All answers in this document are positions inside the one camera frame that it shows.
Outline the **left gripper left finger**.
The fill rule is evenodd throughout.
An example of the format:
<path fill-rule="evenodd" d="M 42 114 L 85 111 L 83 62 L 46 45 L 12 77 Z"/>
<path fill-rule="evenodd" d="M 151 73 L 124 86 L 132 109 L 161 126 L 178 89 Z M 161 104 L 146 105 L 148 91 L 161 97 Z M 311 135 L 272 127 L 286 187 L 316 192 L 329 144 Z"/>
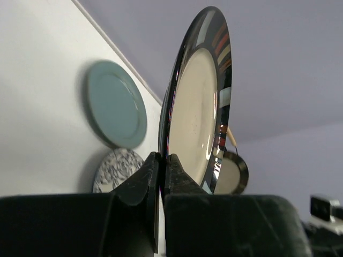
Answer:
<path fill-rule="evenodd" d="M 1 256 L 153 256 L 160 156 L 109 193 L 1 198 Z"/>

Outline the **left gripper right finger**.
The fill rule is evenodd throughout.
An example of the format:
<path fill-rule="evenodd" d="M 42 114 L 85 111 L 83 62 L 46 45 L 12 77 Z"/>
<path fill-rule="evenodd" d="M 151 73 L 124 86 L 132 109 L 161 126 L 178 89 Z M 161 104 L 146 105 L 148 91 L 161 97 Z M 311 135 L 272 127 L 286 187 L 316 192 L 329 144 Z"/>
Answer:
<path fill-rule="evenodd" d="M 167 159 L 167 256 L 312 256 L 295 208 L 276 195 L 210 195 Z"/>

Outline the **large black striped plate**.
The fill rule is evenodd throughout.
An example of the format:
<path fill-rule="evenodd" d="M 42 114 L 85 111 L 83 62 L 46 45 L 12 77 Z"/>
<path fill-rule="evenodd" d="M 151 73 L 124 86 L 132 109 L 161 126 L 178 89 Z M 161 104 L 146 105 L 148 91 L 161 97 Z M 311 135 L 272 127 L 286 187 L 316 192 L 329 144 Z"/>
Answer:
<path fill-rule="evenodd" d="M 214 194 L 242 194 L 249 181 L 249 170 L 240 155 L 225 148 Z"/>

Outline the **small black striped plate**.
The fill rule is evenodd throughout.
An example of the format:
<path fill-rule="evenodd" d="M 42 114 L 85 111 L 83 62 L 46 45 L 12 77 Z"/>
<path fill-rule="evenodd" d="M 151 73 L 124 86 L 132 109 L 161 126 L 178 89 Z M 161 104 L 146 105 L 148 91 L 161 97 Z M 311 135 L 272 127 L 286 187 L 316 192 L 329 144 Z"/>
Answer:
<path fill-rule="evenodd" d="M 209 194 L 234 189 L 224 159 L 231 90 L 227 22 L 208 6 L 192 21 L 175 59 L 161 109 L 159 152 Z"/>

